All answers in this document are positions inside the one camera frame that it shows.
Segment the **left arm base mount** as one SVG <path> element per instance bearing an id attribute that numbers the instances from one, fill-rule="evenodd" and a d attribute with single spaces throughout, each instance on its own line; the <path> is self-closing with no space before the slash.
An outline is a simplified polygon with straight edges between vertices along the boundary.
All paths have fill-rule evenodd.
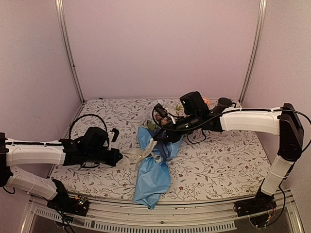
<path id="1" fill-rule="evenodd" d="M 82 198 L 72 198 L 67 193 L 58 193 L 52 200 L 47 200 L 47 207 L 59 212 L 86 216 L 89 209 L 89 201 Z"/>

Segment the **white fake flower stems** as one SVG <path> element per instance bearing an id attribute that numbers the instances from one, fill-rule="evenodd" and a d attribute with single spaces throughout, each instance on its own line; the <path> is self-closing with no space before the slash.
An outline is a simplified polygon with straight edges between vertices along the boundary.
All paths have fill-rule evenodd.
<path id="1" fill-rule="evenodd" d="M 177 104 L 174 108 L 174 112 L 176 113 L 177 116 L 181 116 L 183 114 L 183 107 L 180 104 Z"/>

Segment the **left aluminium frame post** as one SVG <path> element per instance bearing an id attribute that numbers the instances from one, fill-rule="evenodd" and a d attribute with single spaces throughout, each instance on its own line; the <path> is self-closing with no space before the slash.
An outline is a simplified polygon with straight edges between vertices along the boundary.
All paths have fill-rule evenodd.
<path id="1" fill-rule="evenodd" d="M 70 74 L 72 77 L 73 85 L 74 85 L 74 88 L 75 88 L 79 102 L 81 104 L 83 104 L 85 102 L 85 98 L 83 95 L 83 91 L 81 88 L 80 81 L 78 79 L 78 74 L 76 71 L 76 65 L 74 62 L 72 49 L 70 46 L 69 34 L 68 34 L 68 30 L 67 30 L 67 25 L 66 25 L 66 17 L 65 17 L 63 1 L 62 0 L 55 0 L 55 5 L 56 5 L 56 13 L 57 13 L 58 21 L 59 21 L 60 32 L 61 32 L 61 36 L 63 39 L 65 54 L 66 54 L 67 61 L 69 64 L 69 70 L 70 70 Z"/>

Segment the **pale blue fake flower stems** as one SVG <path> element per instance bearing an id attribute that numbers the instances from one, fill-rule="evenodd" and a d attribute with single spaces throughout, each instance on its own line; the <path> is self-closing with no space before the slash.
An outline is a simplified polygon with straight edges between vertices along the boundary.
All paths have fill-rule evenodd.
<path id="1" fill-rule="evenodd" d="M 164 106 L 165 105 L 165 100 L 158 100 L 158 102 L 160 105 Z"/>

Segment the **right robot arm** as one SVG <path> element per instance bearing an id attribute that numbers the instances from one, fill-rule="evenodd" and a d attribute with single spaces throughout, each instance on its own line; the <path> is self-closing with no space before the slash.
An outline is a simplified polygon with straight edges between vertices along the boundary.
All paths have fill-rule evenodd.
<path id="1" fill-rule="evenodd" d="M 307 149 L 300 121 L 303 114 L 290 103 L 275 108 L 241 108 L 224 97 L 219 98 L 216 106 L 210 109 L 198 91 L 183 95 L 179 101 L 183 116 L 170 113 L 160 103 L 154 106 L 152 118 L 159 131 L 153 140 L 176 142 L 196 130 L 219 133 L 248 131 L 255 132 L 260 139 L 264 134 L 278 137 L 277 154 L 270 171 L 251 202 L 253 210 L 261 212 L 270 204 L 272 196 Z"/>

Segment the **floral patterned table mat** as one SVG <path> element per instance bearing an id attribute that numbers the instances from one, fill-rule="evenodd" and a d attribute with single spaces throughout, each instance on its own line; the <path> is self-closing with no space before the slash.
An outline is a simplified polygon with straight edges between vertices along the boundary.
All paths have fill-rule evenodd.
<path id="1" fill-rule="evenodd" d="M 164 99 L 173 115 L 179 99 Z M 96 99 L 84 104 L 82 118 L 71 137 L 82 136 L 88 127 L 119 130 L 114 147 L 137 149 L 138 128 L 151 120 L 157 99 Z M 183 139 L 178 155 L 168 163 L 171 186 L 161 201 L 209 201 L 253 195 L 267 175 L 270 162 L 254 132 L 201 133 Z M 101 198 L 133 200 L 137 167 L 125 155 L 115 167 L 100 165 L 55 166 L 51 177 L 60 180 L 71 193 Z"/>

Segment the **white ribbon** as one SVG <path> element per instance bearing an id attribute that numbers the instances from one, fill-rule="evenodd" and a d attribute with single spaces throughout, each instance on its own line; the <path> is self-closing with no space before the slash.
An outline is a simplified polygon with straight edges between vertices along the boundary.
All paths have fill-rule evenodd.
<path id="1" fill-rule="evenodd" d="M 157 145 L 157 141 L 154 141 L 152 138 L 149 141 L 148 146 L 145 149 L 128 149 L 123 151 L 122 153 L 129 156 L 130 163 L 139 166 L 139 164 L 145 158 L 151 156 L 156 163 L 162 162 L 162 157 L 160 155 L 156 155 L 153 150 Z"/>

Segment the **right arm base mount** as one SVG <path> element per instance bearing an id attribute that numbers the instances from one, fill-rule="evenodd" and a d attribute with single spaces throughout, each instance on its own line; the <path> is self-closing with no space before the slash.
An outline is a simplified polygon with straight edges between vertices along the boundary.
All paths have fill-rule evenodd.
<path id="1" fill-rule="evenodd" d="M 241 216 L 251 216 L 250 223 L 256 228 L 265 228 L 272 223 L 276 202 L 274 196 L 258 194 L 254 198 L 237 201 L 233 210 Z"/>

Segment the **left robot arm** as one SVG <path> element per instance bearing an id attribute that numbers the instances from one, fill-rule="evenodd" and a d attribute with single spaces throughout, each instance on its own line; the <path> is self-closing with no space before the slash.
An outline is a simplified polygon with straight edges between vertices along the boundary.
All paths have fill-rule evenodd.
<path id="1" fill-rule="evenodd" d="M 22 164 L 53 164 L 61 166 L 105 164 L 115 166 L 122 159 L 119 149 L 112 148 L 119 131 L 106 132 L 90 127 L 76 139 L 59 139 L 52 142 L 23 142 L 8 139 L 0 134 L 0 185 L 53 200 L 62 211 L 72 207 L 72 200 L 59 181 L 52 181 L 27 172 Z"/>

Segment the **dark grey mug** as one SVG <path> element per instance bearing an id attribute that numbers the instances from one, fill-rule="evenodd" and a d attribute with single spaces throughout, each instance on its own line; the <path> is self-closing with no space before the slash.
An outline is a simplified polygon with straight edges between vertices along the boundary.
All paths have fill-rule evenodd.
<path id="1" fill-rule="evenodd" d="M 236 107 L 236 103 L 229 98 L 221 97 L 218 99 L 217 106 L 222 108 Z"/>

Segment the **pink fake flower stems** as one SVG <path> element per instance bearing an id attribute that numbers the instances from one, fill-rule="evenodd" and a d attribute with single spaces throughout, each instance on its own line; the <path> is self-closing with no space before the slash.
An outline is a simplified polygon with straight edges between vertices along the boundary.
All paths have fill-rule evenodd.
<path id="1" fill-rule="evenodd" d="M 165 117 L 161 117 L 158 113 L 155 115 L 156 121 L 159 123 L 160 126 L 164 126 L 169 123 L 169 120 Z"/>

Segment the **aluminium frame post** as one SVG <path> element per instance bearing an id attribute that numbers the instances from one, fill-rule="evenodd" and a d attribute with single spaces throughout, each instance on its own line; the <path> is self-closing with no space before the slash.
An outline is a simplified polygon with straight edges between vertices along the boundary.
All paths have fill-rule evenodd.
<path id="1" fill-rule="evenodd" d="M 66 54 L 67 61 L 69 64 L 69 70 L 70 70 L 70 74 L 72 77 L 73 85 L 74 85 L 74 88 L 75 88 L 79 102 L 81 104 L 83 104 L 85 102 L 85 98 L 83 95 L 83 91 L 81 88 L 80 81 L 78 79 L 78 74 L 76 71 L 76 65 L 74 62 L 72 49 L 70 46 L 69 34 L 68 34 L 68 30 L 67 30 L 67 25 L 66 25 L 66 17 L 65 17 L 63 1 L 62 0 L 55 0 L 55 5 L 56 5 L 56 13 L 57 13 L 58 21 L 59 21 L 60 32 L 61 32 L 61 36 L 63 39 L 65 54 Z"/>
<path id="2" fill-rule="evenodd" d="M 241 90 L 240 97 L 239 97 L 239 102 L 241 105 L 245 103 L 247 91 L 251 83 L 251 78 L 252 78 L 253 70 L 255 67 L 256 58 L 257 58 L 257 54 L 258 54 L 259 46 L 260 46 L 260 40 L 262 36 L 262 31 L 264 27 L 266 8 L 267 8 L 267 0 L 260 0 L 252 49 L 251 49 L 250 58 L 249 58 L 249 62 L 248 62 L 247 69 L 246 69 L 245 79 L 243 81 L 242 90 Z"/>

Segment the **right aluminium frame post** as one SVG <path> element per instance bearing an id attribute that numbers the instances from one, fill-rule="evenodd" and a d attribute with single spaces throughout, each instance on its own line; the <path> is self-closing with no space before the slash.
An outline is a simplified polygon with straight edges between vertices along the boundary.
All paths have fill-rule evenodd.
<path id="1" fill-rule="evenodd" d="M 241 105 L 245 103 L 247 91 L 251 83 L 251 78 L 252 78 L 253 70 L 255 67 L 256 58 L 257 58 L 257 54 L 258 54 L 259 46 L 260 46 L 260 40 L 262 36 L 262 31 L 264 27 L 266 8 L 267 8 L 267 0 L 260 0 L 252 49 L 251 49 L 250 58 L 249 58 L 249 62 L 248 62 L 247 69 L 246 69 L 245 79 L 243 81 L 242 90 L 241 90 L 240 97 L 239 97 L 239 102 Z"/>

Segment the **orange patterned bowl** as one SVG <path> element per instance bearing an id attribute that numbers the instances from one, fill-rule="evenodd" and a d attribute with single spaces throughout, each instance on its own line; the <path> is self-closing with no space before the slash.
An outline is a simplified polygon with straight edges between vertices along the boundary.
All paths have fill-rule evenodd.
<path id="1" fill-rule="evenodd" d="M 208 98 L 202 97 L 202 99 L 206 105 L 210 106 L 210 100 Z"/>

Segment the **front aluminium rail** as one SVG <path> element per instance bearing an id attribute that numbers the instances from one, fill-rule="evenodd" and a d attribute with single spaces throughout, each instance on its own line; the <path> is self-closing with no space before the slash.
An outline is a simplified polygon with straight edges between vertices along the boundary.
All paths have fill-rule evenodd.
<path id="1" fill-rule="evenodd" d="M 290 189 L 275 193 L 276 209 L 239 216 L 234 203 L 250 196 L 209 201 L 161 201 L 155 209 L 129 200 L 90 198 L 86 216 L 69 223 L 31 196 L 21 225 L 23 233 L 304 233 Z"/>

